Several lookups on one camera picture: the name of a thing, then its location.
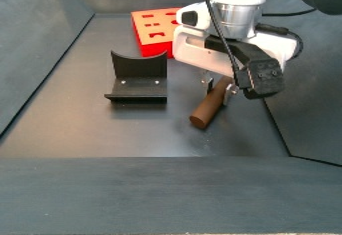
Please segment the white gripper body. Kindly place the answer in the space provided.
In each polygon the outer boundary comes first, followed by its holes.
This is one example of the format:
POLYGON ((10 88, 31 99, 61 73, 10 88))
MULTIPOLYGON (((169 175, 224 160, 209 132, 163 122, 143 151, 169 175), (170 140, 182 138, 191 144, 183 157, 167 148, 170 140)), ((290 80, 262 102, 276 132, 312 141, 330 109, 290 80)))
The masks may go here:
MULTIPOLYGON (((233 76, 232 62, 228 55, 220 50, 210 50, 205 47, 205 40, 210 36, 206 31, 210 25, 206 3, 195 3, 182 8, 177 12, 177 21, 181 25, 174 31, 174 58, 203 70, 233 76), (190 11, 203 17, 199 26, 191 26, 182 22, 182 15, 190 11)), ((285 69, 285 63, 293 57, 297 47, 294 39, 264 32, 258 32, 252 38, 238 40, 238 43, 258 46, 270 57, 278 60, 281 69, 285 69)))

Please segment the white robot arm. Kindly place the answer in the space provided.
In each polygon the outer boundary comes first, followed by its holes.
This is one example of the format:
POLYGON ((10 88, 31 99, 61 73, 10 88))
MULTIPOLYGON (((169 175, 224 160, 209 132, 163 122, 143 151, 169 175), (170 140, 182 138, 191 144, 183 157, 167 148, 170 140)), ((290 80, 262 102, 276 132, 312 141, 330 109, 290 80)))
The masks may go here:
MULTIPOLYGON (((342 14, 342 0, 301 0, 328 15, 342 14)), ((286 62, 302 49, 298 36, 260 22, 268 0, 205 0, 177 12, 173 54, 178 61, 224 76, 205 79, 205 102, 220 105, 237 90, 250 99, 285 88, 286 62)))

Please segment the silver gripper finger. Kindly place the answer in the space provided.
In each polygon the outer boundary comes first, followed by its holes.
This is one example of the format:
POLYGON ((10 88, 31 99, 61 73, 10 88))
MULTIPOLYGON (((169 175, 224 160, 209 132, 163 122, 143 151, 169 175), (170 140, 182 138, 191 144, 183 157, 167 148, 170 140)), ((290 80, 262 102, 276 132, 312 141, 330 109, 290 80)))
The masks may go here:
POLYGON ((214 78, 209 70, 201 70, 201 83, 206 93, 210 93, 210 91, 213 90, 214 78))
POLYGON ((240 92, 240 87, 232 83, 228 85, 225 89, 225 94, 224 94, 224 105, 229 104, 230 98, 237 95, 240 92))

